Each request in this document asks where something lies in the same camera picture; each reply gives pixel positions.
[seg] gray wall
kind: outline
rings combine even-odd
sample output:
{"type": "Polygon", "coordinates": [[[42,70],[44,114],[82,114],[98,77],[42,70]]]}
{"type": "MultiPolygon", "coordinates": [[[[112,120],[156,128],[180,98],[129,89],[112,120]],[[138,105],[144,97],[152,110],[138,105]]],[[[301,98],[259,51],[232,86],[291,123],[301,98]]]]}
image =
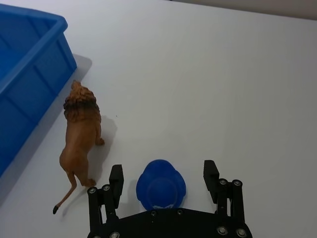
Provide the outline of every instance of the gray wall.
{"type": "Polygon", "coordinates": [[[317,20],[317,0],[174,0],[317,20]]]}

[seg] blue object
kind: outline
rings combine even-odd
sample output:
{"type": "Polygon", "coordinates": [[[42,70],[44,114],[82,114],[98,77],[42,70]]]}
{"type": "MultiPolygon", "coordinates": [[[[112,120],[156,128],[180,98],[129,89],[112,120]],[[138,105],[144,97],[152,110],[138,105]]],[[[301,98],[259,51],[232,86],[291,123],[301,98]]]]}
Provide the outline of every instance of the blue object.
{"type": "Polygon", "coordinates": [[[166,160],[150,162],[137,183],[137,198],[150,211],[160,208],[177,208],[186,194],[181,174],[166,160]]]}
{"type": "Polygon", "coordinates": [[[0,176],[76,69],[54,14],[0,4],[0,176]]]}

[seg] lion leg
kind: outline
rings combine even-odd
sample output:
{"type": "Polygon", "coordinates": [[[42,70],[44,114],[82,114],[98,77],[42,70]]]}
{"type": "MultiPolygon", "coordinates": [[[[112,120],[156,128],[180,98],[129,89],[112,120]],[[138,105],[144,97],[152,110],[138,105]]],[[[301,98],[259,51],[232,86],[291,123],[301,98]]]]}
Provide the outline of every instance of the lion leg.
{"type": "Polygon", "coordinates": [[[96,181],[88,178],[88,161],[85,162],[79,170],[75,172],[82,186],[93,187],[96,185],[96,181]]]}
{"type": "Polygon", "coordinates": [[[105,141],[101,138],[101,125],[100,123],[97,125],[97,133],[96,133],[96,145],[104,145],[105,141]]]}

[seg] lion tail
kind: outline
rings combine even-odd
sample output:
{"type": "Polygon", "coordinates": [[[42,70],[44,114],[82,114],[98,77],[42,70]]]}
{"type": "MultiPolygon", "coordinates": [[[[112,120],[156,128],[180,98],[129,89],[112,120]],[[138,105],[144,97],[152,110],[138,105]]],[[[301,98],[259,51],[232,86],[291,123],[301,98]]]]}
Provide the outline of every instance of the lion tail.
{"type": "Polygon", "coordinates": [[[67,173],[68,179],[71,183],[71,188],[68,191],[68,193],[65,195],[65,197],[58,204],[56,204],[56,206],[53,208],[53,214],[55,214],[57,212],[57,210],[59,209],[61,204],[73,193],[73,191],[77,187],[77,182],[76,182],[74,173],[73,172],[66,172],[66,173],[67,173]]]}

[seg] lion mane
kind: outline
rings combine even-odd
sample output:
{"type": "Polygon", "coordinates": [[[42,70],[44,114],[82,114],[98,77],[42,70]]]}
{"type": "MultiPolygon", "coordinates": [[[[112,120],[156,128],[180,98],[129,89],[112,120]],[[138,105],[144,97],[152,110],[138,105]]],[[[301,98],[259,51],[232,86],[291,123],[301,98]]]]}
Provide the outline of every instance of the lion mane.
{"type": "Polygon", "coordinates": [[[81,86],[79,82],[72,86],[69,96],[65,99],[64,115],[67,121],[80,121],[91,117],[97,117],[101,121],[97,99],[92,91],[81,86]]]}

